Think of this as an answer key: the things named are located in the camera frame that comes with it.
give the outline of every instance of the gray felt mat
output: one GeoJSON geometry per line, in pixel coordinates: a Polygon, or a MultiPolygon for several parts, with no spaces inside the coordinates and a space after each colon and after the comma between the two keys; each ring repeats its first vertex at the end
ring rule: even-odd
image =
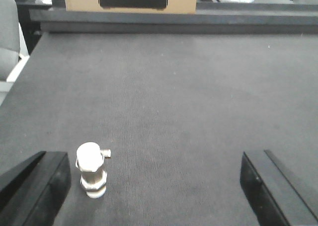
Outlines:
{"type": "Polygon", "coordinates": [[[242,152],[315,159],[317,46],[300,35],[45,34],[0,107],[0,173],[68,151],[72,187],[54,226],[256,226],[242,152]],[[97,200],[74,166],[88,141],[112,150],[97,200]]]}

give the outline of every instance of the dark gray carpet surface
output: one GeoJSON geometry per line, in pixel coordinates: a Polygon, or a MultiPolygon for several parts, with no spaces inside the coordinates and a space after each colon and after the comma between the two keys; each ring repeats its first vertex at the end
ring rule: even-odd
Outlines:
{"type": "Polygon", "coordinates": [[[0,107],[0,173],[68,151],[54,226],[256,226],[244,150],[271,149],[317,188],[318,36],[45,34],[0,107]],[[112,150],[82,191],[76,149],[112,150]]]}

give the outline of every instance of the white cylindrical part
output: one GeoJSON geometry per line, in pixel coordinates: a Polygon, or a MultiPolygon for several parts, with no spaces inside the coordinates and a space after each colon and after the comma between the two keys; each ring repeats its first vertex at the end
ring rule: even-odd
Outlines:
{"type": "Polygon", "coordinates": [[[97,171],[103,164],[104,158],[97,143],[84,143],[77,152],[78,164],[83,171],[97,171]]]}
{"type": "Polygon", "coordinates": [[[107,173],[103,169],[104,156],[96,143],[84,143],[77,152],[77,168],[81,171],[80,183],[91,198],[99,198],[106,191],[107,173]]]}

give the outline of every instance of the gray chair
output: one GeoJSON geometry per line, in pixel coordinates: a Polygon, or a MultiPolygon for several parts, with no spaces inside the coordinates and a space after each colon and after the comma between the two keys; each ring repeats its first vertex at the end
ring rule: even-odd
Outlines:
{"type": "Polygon", "coordinates": [[[0,0],[0,105],[28,58],[15,1],[0,0]]]}

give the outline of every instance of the pipe fitting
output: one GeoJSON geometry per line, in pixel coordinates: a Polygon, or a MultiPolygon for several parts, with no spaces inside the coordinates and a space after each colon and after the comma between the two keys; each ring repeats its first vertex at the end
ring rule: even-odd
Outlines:
{"type": "Polygon", "coordinates": [[[105,158],[111,157],[110,150],[101,150],[96,143],[84,143],[77,150],[75,166],[81,172],[80,184],[91,198],[99,198],[106,191],[107,172],[105,158]]]}

